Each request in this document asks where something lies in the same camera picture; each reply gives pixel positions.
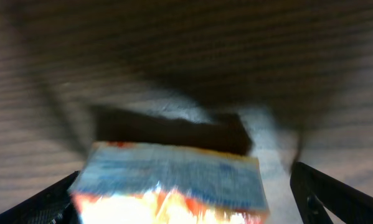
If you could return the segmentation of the orange small carton box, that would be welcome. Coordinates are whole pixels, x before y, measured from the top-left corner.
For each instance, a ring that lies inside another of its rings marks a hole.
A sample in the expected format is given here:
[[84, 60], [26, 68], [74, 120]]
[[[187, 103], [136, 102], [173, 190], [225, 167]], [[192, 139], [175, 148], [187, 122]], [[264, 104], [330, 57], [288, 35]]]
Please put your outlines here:
[[93, 144], [69, 193], [82, 223], [264, 223], [259, 161], [195, 147]]

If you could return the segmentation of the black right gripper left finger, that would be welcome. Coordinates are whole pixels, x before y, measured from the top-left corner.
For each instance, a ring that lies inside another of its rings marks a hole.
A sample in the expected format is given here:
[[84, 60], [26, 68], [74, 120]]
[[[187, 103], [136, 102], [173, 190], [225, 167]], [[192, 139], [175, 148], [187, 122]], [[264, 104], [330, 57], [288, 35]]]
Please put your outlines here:
[[78, 171], [0, 214], [0, 224], [79, 224], [67, 192]]

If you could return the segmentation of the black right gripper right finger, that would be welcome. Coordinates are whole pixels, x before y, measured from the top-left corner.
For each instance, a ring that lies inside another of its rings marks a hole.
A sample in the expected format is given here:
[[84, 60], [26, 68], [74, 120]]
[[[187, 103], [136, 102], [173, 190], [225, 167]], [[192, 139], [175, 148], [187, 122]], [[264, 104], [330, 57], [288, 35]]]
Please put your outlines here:
[[293, 164], [290, 187], [304, 224], [332, 223], [327, 210], [344, 223], [373, 223], [373, 197], [302, 162]]

